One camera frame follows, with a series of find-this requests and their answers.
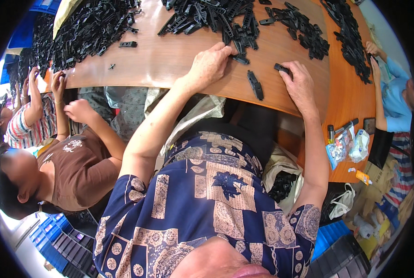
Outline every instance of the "navy patterned blouse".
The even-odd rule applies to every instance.
[[[93,259],[106,278],[169,277],[210,237],[228,241],[250,263],[279,277],[305,277],[320,210],[284,213],[265,192],[249,147],[200,132],[176,143],[149,188],[120,177],[99,223]]]

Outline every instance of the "cellphone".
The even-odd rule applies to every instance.
[[[365,118],[365,119],[363,119],[363,129],[369,135],[374,134],[375,133],[375,118]]]

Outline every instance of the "hand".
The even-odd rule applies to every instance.
[[[56,102],[63,100],[63,90],[65,90],[66,87],[66,79],[63,75],[63,71],[58,71],[53,75],[51,90],[53,91]]]
[[[28,95],[28,81],[29,81],[29,77],[26,77],[26,79],[23,81],[23,95],[27,96]]]
[[[314,81],[306,67],[298,61],[284,62],[281,65],[288,68],[293,74],[292,80],[287,73],[279,71],[290,97],[303,117],[307,113],[316,111]]]
[[[374,56],[378,56],[380,55],[380,48],[378,48],[378,46],[371,42],[371,41],[367,41],[366,42],[366,52],[369,54],[372,54]]]
[[[183,77],[185,85],[193,93],[197,93],[211,83],[218,81],[223,75],[229,55],[238,51],[224,42],[218,42],[212,48],[202,51],[195,56],[191,69]]]
[[[37,66],[34,66],[31,72],[29,73],[29,82],[31,84],[36,83],[37,75],[39,75],[39,69],[37,68]]]
[[[374,85],[380,86],[380,68],[378,67],[377,61],[371,56],[371,65],[373,69]]]
[[[71,120],[84,124],[88,124],[95,115],[99,115],[84,99],[70,102],[63,110]]]

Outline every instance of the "light blue shirt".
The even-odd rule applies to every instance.
[[[408,132],[411,127],[412,113],[403,99],[402,91],[406,88],[408,74],[391,58],[386,60],[394,79],[388,84],[382,81],[382,102],[388,132]]]

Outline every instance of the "white cloth bag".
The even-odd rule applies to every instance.
[[[329,214],[329,219],[331,220],[347,213],[352,209],[352,206],[354,205],[354,188],[352,188],[350,183],[345,183],[344,189],[346,189],[346,191],[343,194],[332,199],[331,201],[331,204],[335,204],[334,209]]]

